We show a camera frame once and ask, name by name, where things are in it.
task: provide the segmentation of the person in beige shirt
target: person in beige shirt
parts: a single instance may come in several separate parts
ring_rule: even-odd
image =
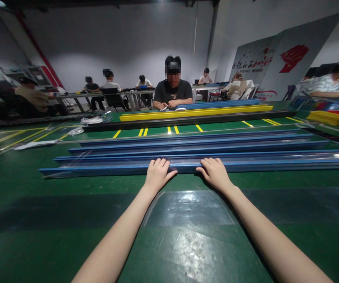
[[[37,83],[27,77],[20,78],[20,86],[15,89],[15,94],[24,97],[28,100],[38,111],[48,114],[50,116],[55,116],[57,111],[54,107],[48,106],[48,99],[55,99],[54,94],[44,94],[38,90],[35,90]]]

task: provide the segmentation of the hand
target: hand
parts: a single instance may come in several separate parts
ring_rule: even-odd
[[[168,106],[167,103],[163,102],[159,105],[159,110],[163,110],[164,108],[166,108]]]
[[[226,193],[232,186],[234,186],[226,172],[226,168],[222,161],[217,158],[204,158],[201,160],[202,167],[197,167],[196,170],[204,175],[205,180],[214,188]]]
[[[149,168],[147,169],[146,181],[142,187],[142,190],[146,190],[156,195],[161,188],[177,174],[177,170],[168,172],[170,162],[164,158],[158,158],[156,161],[150,162]]]
[[[168,106],[169,106],[170,108],[175,108],[175,107],[177,107],[179,104],[180,104],[180,100],[179,100],[179,99],[177,99],[177,100],[170,100],[170,101],[168,102]]]

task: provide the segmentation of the forearm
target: forearm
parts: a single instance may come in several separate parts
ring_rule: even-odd
[[[319,96],[319,97],[339,97],[339,92],[312,92],[310,96]]]
[[[73,283],[116,282],[154,196],[144,188],[140,190],[130,206],[90,254],[73,279]]]
[[[159,101],[154,101],[154,108],[160,110],[160,105],[161,105],[161,104],[162,104],[162,103],[159,102]]]
[[[234,185],[226,190],[248,233],[280,282],[332,282]]]

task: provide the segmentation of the red pipe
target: red pipe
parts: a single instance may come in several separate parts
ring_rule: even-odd
[[[37,41],[35,40],[35,38],[33,37],[30,29],[28,28],[28,26],[25,24],[23,18],[21,15],[19,15],[18,13],[15,14],[18,21],[20,22],[21,26],[23,27],[24,31],[26,32],[27,36],[29,37],[29,39],[31,40],[32,44],[34,45],[34,47],[37,49],[38,53],[40,54],[42,60],[45,62],[46,66],[48,67],[48,69],[50,70],[51,74],[53,75],[53,77],[55,78],[55,80],[57,81],[58,85],[61,88],[64,88],[63,84],[61,83],[61,81],[59,80],[57,74],[55,73],[54,69],[52,68],[52,66],[50,65],[49,61],[46,59],[44,53],[42,52],[42,50],[40,49]]]

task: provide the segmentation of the ceiling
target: ceiling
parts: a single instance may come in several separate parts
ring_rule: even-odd
[[[40,9],[43,12],[47,8],[55,7],[82,7],[82,6],[115,6],[130,4],[147,4],[163,2],[182,2],[187,7],[193,7],[196,0],[2,0],[9,9]],[[199,0],[211,1],[215,6],[219,0]]]

